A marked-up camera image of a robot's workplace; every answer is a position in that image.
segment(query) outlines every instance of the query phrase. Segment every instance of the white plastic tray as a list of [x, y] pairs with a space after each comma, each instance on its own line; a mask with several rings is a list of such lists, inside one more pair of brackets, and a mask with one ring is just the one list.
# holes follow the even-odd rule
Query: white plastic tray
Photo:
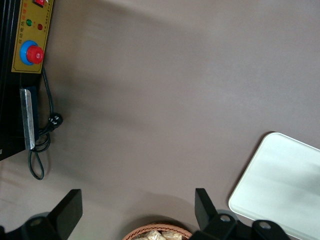
[[271, 220], [302, 240], [320, 239], [320, 150], [281, 133], [261, 142], [229, 199], [252, 220]]

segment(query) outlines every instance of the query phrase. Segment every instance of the brown basket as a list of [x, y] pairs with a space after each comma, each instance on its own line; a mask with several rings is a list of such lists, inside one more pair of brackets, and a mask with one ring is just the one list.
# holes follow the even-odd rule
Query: brown basket
[[141, 226], [136, 230], [133, 230], [127, 236], [125, 236], [122, 240], [132, 240], [135, 237], [139, 236], [140, 234], [144, 234], [152, 230], [171, 231], [177, 234], [181, 234], [182, 240], [188, 240], [192, 236], [191, 232], [188, 232], [187, 230], [184, 230], [181, 227], [178, 227], [169, 223], [151, 223], [145, 226]]

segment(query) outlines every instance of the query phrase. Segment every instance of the yellow control panel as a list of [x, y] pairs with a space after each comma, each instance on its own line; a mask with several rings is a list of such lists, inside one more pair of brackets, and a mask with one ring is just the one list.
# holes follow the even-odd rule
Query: yellow control panel
[[11, 71], [40, 74], [54, 0], [21, 0]]

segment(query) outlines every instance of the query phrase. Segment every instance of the cable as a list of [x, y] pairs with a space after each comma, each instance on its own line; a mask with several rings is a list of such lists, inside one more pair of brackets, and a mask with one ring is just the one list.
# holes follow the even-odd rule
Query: cable
[[[41, 73], [42, 73], [42, 76], [43, 76], [44, 85], [45, 85], [46, 93], [47, 93], [47, 96], [48, 96], [49, 108], [50, 108], [50, 117], [48, 119], [48, 123], [46, 124], [46, 126], [39, 130], [39, 137], [46, 136], [45, 141], [36, 144], [35, 147], [29, 151], [29, 155], [28, 155], [29, 170], [30, 170], [32, 176], [34, 176], [34, 178], [37, 179], [37, 180], [42, 180], [44, 178], [44, 176], [45, 176], [44, 166], [42, 165], [42, 162], [40, 160], [40, 157], [39, 157], [38, 153], [42, 153], [42, 152], [46, 151], [49, 148], [49, 146], [51, 144], [50, 132], [52, 132], [54, 129], [59, 127], [63, 122], [62, 116], [59, 113], [55, 113], [54, 112], [54, 101], [52, 99], [52, 95], [51, 95], [51, 91], [50, 91], [49, 83], [48, 83], [48, 78], [47, 78], [47, 73], [46, 73], [46, 70], [45, 70], [44, 67], [42, 68]], [[35, 171], [34, 171], [34, 169], [32, 167], [32, 153], [35, 154], [37, 162], [38, 162], [38, 164], [40, 166], [41, 176], [38, 176], [35, 173]]]

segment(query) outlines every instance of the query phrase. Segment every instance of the food in basket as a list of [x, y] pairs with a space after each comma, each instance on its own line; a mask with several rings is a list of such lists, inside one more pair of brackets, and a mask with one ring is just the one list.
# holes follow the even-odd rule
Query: food in basket
[[172, 231], [163, 231], [162, 236], [166, 240], [182, 240], [182, 235], [172, 232]]
[[166, 240], [160, 232], [152, 230], [145, 235], [148, 240]]

